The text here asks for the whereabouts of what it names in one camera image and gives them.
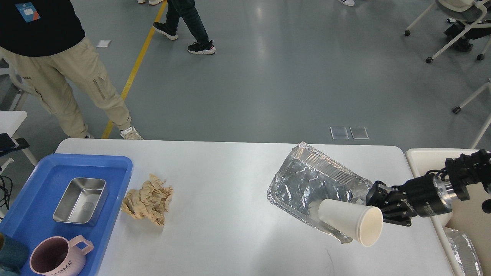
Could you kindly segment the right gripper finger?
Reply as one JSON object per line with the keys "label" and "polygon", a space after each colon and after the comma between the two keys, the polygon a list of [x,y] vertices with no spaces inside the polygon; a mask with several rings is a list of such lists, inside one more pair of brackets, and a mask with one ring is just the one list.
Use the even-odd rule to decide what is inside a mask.
{"label": "right gripper finger", "polygon": [[383,182],[375,182],[366,196],[366,205],[379,209],[409,209],[404,186],[387,186]]}
{"label": "right gripper finger", "polygon": [[404,227],[410,227],[412,225],[412,211],[407,210],[382,210],[383,221],[385,223],[397,224]]}

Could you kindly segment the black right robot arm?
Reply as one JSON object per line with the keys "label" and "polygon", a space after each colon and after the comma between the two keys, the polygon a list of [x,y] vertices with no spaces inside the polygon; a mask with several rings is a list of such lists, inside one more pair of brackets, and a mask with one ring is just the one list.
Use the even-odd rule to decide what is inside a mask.
{"label": "black right robot arm", "polygon": [[444,164],[444,168],[427,171],[400,186],[376,181],[366,196],[367,206],[379,208],[386,223],[410,227],[412,217],[446,214],[452,211],[454,200],[470,199],[468,185],[482,183],[490,193],[490,154],[484,149],[447,158]]}

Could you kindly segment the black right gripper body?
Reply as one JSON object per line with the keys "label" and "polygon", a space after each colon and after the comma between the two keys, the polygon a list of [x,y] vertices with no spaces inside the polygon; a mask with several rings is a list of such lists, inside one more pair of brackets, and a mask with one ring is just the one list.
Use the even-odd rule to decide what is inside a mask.
{"label": "black right gripper body", "polygon": [[417,215],[426,218],[452,212],[452,202],[459,199],[449,180],[426,174],[408,180],[403,192]]}

